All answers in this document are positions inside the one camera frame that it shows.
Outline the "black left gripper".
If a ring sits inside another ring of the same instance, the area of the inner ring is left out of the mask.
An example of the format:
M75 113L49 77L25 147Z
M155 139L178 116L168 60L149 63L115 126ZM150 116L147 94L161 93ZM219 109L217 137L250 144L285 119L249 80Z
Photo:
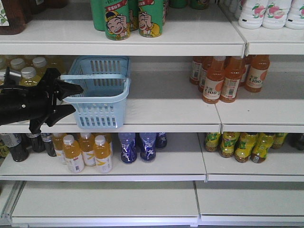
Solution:
M42 124L54 126L64 117L73 114L76 109L71 104L57 105L56 99L83 93L80 85L58 79L59 71L48 68L37 86L28 88L25 102L25 120L29 120L31 133L40 133Z

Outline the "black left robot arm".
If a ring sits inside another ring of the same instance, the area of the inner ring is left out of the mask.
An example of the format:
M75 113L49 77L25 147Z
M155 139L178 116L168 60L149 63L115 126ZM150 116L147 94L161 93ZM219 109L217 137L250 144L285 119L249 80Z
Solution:
M71 84L59 79L60 72L56 68L48 68L36 86L17 85L6 68L4 84L0 86L0 124L12 124L30 121L29 131L40 133L42 124L49 127L59 120L74 113L71 104L57 105L57 100L83 93L80 85Z

